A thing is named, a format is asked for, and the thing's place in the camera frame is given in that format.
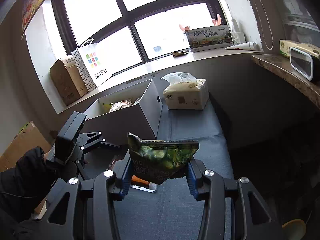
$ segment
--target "open storage box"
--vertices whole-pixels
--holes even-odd
[[[105,114],[102,104],[117,103],[131,98],[132,106]],[[156,139],[162,110],[162,102],[153,80],[146,80],[97,99],[84,111],[87,115],[81,132],[101,131],[111,143],[128,143],[127,133],[131,132],[141,139]]]

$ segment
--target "window frame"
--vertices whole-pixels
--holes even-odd
[[[116,19],[115,21],[106,25],[105,27],[97,31],[95,34],[87,38],[93,38],[94,42],[98,43],[106,37],[110,36],[111,34],[121,30],[122,28],[126,26],[129,27],[132,38],[139,52],[141,62],[133,66],[129,66],[117,73],[114,73],[113,75],[119,74],[125,70],[150,62],[152,60],[156,60],[161,57],[166,57],[170,55],[170,53],[168,53],[159,57],[148,57],[143,47],[138,31],[134,25],[134,23],[139,20],[170,9],[179,8],[192,4],[205,3],[208,7],[212,19],[215,19],[218,13],[221,17],[221,23],[227,24],[219,0],[156,0],[139,6],[131,11],[127,10],[123,0],[116,0],[116,3],[118,4],[122,17]],[[66,50],[67,55],[71,55],[71,52],[74,51],[76,48],[80,47],[80,45],[77,44],[76,38],[73,34],[72,27],[69,22],[68,14],[64,4],[64,0],[51,0],[51,4],[53,8],[54,17],[56,19],[57,27],[60,33],[60,37],[62,40],[62,44]]]

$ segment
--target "black jacket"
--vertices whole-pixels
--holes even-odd
[[[0,173],[0,238],[27,240],[37,227],[28,220],[57,179],[46,168],[43,150],[36,147],[21,157],[15,168]],[[4,192],[32,198],[21,198]]]

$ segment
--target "shopping bag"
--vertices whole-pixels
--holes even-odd
[[[94,90],[108,80],[112,73],[107,68],[98,43],[88,39],[72,52],[79,73],[88,91]]]

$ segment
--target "metal screw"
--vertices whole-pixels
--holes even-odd
[[[206,176],[211,177],[211,176],[214,175],[214,172],[213,172],[212,170],[206,170],[206,171],[204,171],[204,174],[205,174]]]
[[[76,184],[76,183],[78,183],[78,179],[77,178],[71,178],[71,179],[69,179],[69,183],[70,184]]]
[[[244,184],[249,183],[249,179],[247,177],[241,177],[240,181]]]
[[[105,171],[104,173],[103,173],[103,175],[105,176],[105,177],[111,177],[112,175],[113,175],[113,171],[112,170],[107,170],[107,171]]]

